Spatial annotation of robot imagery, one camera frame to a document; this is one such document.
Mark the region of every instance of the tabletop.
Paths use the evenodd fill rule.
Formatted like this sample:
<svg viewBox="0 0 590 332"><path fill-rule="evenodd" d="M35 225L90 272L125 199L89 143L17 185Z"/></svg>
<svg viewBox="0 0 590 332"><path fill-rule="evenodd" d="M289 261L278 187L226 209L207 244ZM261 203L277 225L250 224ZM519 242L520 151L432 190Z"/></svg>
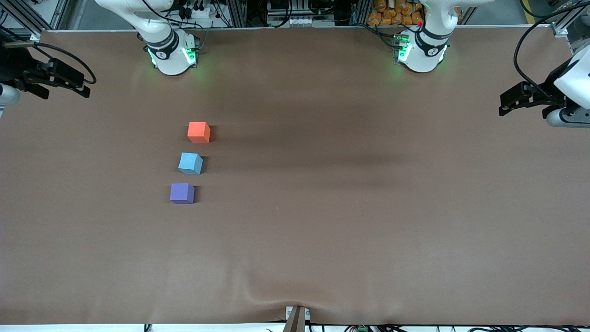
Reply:
<svg viewBox="0 0 590 332"><path fill-rule="evenodd" d="M497 114L524 31L459 28L427 74L363 29L212 31L175 77L132 32L43 33L98 83L0 119L0 323L304 305L315 323L589 324L590 131ZM520 61L542 81L569 56L538 28ZM181 182L195 204L168 200Z"/></svg>

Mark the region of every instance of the foam block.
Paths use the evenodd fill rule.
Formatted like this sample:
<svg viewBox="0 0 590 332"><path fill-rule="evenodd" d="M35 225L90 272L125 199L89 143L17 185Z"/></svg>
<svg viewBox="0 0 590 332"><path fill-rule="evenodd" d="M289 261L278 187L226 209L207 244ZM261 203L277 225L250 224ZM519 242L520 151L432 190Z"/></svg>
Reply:
<svg viewBox="0 0 590 332"><path fill-rule="evenodd" d="M206 122L189 122L186 135L193 143L209 143L211 128Z"/></svg>
<svg viewBox="0 0 590 332"><path fill-rule="evenodd" d="M170 187L170 201L176 204L195 202L195 187L190 183L173 183Z"/></svg>
<svg viewBox="0 0 590 332"><path fill-rule="evenodd" d="M200 155L183 152L181 154L181 161L178 164L178 169L184 174L200 174L203 168L203 158Z"/></svg>

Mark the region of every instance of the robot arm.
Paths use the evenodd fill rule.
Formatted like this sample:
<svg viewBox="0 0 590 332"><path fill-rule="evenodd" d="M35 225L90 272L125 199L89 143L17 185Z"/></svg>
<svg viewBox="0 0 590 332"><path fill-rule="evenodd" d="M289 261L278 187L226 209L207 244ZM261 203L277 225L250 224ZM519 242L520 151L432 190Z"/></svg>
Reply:
<svg viewBox="0 0 590 332"><path fill-rule="evenodd" d="M548 105L543 118L550 126L590 128L590 42L539 84L520 82L500 95L500 116L518 108Z"/></svg>
<svg viewBox="0 0 590 332"><path fill-rule="evenodd" d="M402 32L405 37L398 61L419 73L433 70L443 60L447 41L457 26L458 16L454 8L461 5L479 6L493 1L420 0L426 9L424 24L417 30Z"/></svg>
<svg viewBox="0 0 590 332"><path fill-rule="evenodd" d="M173 29L170 23L152 13L152 9L170 8L173 0L96 0L96 3L137 29L147 44L152 62L162 73L179 75L196 65L195 37L184 30Z"/></svg>
<svg viewBox="0 0 590 332"><path fill-rule="evenodd" d="M67 63L51 57L46 63L31 55L27 47L49 47L68 54L79 61L90 72L93 80L88 81L84 74ZM33 41L15 41L11 36L0 32L0 115L6 105L14 105L20 99L20 92L28 92L43 99L48 99L50 91L45 86L62 87L88 98L90 88L96 77L90 68L79 58L65 50L52 45Z"/></svg>

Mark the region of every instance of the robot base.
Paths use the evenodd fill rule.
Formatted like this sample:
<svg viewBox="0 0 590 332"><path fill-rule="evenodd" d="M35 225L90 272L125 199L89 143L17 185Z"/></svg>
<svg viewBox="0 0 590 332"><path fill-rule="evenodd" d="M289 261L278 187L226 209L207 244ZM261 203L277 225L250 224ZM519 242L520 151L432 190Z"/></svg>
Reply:
<svg viewBox="0 0 590 332"><path fill-rule="evenodd" d="M401 49L394 50L394 57L409 69L418 73L428 73L443 60L444 52L447 50L446 46L436 56L429 57L417 46L416 33L406 30L400 36L399 46Z"/></svg>
<svg viewBox="0 0 590 332"><path fill-rule="evenodd" d="M190 67L196 67L199 57L200 39L195 39L195 36L183 30L174 29L174 31L178 34L179 42L168 59L162 60L154 56L151 51L149 52L154 68L158 68L163 74L171 76L180 75Z"/></svg>

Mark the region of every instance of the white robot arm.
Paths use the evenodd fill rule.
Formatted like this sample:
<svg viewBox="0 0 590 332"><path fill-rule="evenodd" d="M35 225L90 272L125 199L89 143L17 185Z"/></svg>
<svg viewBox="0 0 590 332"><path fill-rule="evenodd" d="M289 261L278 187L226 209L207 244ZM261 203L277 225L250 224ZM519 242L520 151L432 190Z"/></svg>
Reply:
<svg viewBox="0 0 590 332"><path fill-rule="evenodd" d="M457 6L479 6L494 0L420 0L426 9L424 24L416 30L402 32L402 50L398 61L419 73L433 70L447 49L447 41L455 27Z"/></svg>
<svg viewBox="0 0 590 332"><path fill-rule="evenodd" d="M6 105L14 105L21 99L21 93L14 87L0 83L0 117Z"/></svg>
<svg viewBox="0 0 590 332"><path fill-rule="evenodd" d="M500 96L500 116L518 108L548 105L543 118L550 126L590 128L590 42L552 71L543 90L520 82Z"/></svg>
<svg viewBox="0 0 590 332"><path fill-rule="evenodd" d="M96 0L96 3L137 29L147 44L152 62L162 73L179 75L196 64L195 37L184 30L173 29L170 23L152 13L152 9L170 8L173 0Z"/></svg>

